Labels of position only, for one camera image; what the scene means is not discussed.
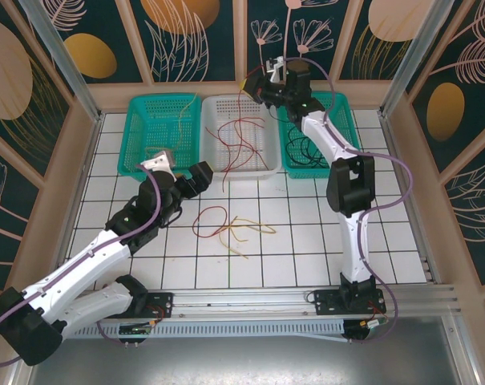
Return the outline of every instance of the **teal plastic basket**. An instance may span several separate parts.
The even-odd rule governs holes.
[[[200,115],[201,100],[194,94],[132,99],[117,164],[119,174],[143,181],[146,175],[135,166],[168,149],[176,162],[173,172],[190,176],[188,168],[200,161]]]
[[[331,106],[331,92],[316,91],[313,92],[312,95],[317,98],[326,109]],[[283,159],[283,167],[289,173],[289,176],[294,179],[329,177],[329,167],[301,164],[308,163],[309,161],[308,158],[302,155],[301,146],[289,146],[288,151],[286,151],[287,143],[289,143],[290,140],[305,138],[305,135],[303,135],[294,124],[286,123],[289,119],[284,107],[278,109],[278,117],[280,120],[284,120],[279,122],[281,158]],[[329,113],[329,118],[349,143],[359,150],[360,145],[358,142],[358,134],[354,128],[353,116],[345,95],[340,93],[335,95],[335,106]],[[317,146],[315,146],[313,142],[310,142],[309,146],[309,153],[315,153]]]

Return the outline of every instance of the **white grid tile floor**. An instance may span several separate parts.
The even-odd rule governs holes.
[[[365,151],[388,153],[374,110],[354,111]],[[67,258],[79,252],[107,219],[138,192],[139,183],[117,173],[125,114],[109,114],[83,193]],[[183,203],[181,218],[119,263],[94,285],[96,290],[119,275],[132,274],[150,290],[229,289],[327,286],[340,283],[342,240],[337,214],[325,198],[327,179],[294,180],[284,172],[267,180],[214,180],[208,191]],[[380,205],[395,201],[400,190],[391,163],[376,160],[376,193]],[[236,229],[223,240],[244,254],[229,252],[219,237],[198,238],[192,223],[207,207],[221,206],[235,216],[271,225],[277,233]],[[222,225],[224,211],[208,210],[196,226],[202,235]],[[426,274],[404,205],[380,210],[369,219],[370,264],[387,283],[423,283]]]

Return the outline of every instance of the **robotic arm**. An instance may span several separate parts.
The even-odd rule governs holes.
[[[130,275],[117,278],[116,282],[100,291],[76,298],[113,265],[157,237],[160,229],[169,226],[181,215],[182,201],[198,196],[212,182],[213,171],[206,162],[189,169],[192,174],[190,179],[184,176],[176,179],[171,171],[172,163],[171,154],[166,152],[142,163],[155,178],[161,199],[158,217],[146,229],[118,240],[124,234],[139,229],[156,212],[156,191],[148,178],[140,185],[139,195],[114,214],[105,229],[84,250],[21,293],[10,287],[0,295],[1,316],[26,298],[38,292],[41,294],[0,323],[0,334],[27,365],[44,361],[68,336],[103,318],[127,311],[133,317],[142,318],[141,312],[151,296]],[[105,242],[107,245],[95,250],[96,246]]]
[[[344,261],[341,285],[335,302],[348,312],[366,310],[369,301],[379,301],[382,293],[376,289],[375,277],[362,262],[369,261],[367,218],[362,223],[362,251],[358,249],[358,218],[370,208],[375,199],[374,158],[355,156],[346,151],[354,148],[334,127],[330,119],[324,121],[325,109],[312,97],[310,70],[307,62],[293,60],[287,64],[286,83],[279,83],[283,58],[267,63],[267,74],[256,74],[243,85],[251,99],[267,108],[284,106],[289,121],[308,136],[325,157],[330,167],[327,198],[337,213],[342,231]]]

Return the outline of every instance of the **green plastic basket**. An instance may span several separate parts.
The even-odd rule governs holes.
[[[325,108],[331,106],[331,92],[316,91],[312,93],[313,97],[317,98]],[[284,107],[278,109],[278,117],[280,120],[289,121],[287,118],[287,112]],[[353,116],[349,107],[349,102],[343,94],[337,93],[335,95],[335,107],[329,113],[329,118],[333,122],[338,131],[358,150],[360,145],[358,142],[358,134],[354,128]],[[281,139],[281,158],[283,160],[283,166],[289,173],[291,178],[295,179],[307,179],[307,178],[327,178],[329,177],[329,168],[321,167],[318,165],[304,165],[296,163],[292,160],[285,150],[287,143],[290,139],[305,138],[296,126],[292,123],[279,122],[280,124],[280,139]],[[310,153],[314,153],[317,150],[315,144],[310,143]],[[301,154],[299,147],[289,147],[289,152],[297,162],[308,163],[308,159]]]
[[[201,100],[194,94],[132,99],[117,164],[119,174],[142,181],[146,175],[135,166],[170,149],[176,162],[173,172],[190,176],[188,168],[200,161],[200,115]]]

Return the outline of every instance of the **white plastic basket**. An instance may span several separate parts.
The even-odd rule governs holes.
[[[265,107],[254,103],[248,96],[240,96],[240,115],[238,95],[211,96],[203,101],[201,107],[201,131],[200,131],[200,159],[206,160],[213,168],[214,177],[224,177],[222,172],[228,162],[233,162],[239,152],[240,132],[242,138],[250,143],[263,158],[254,153],[250,148],[242,147],[237,161],[232,167],[240,166],[228,173],[227,179],[255,179],[271,176],[281,169],[280,136],[278,122],[273,119]],[[276,116],[276,110],[272,107],[272,113]],[[217,130],[231,120],[258,117],[262,120],[247,120],[230,123],[220,131],[220,138],[233,146],[228,148],[217,138],[210,135],[208,130],[217,136]],[[263,126],[260,128],[250,122]]]

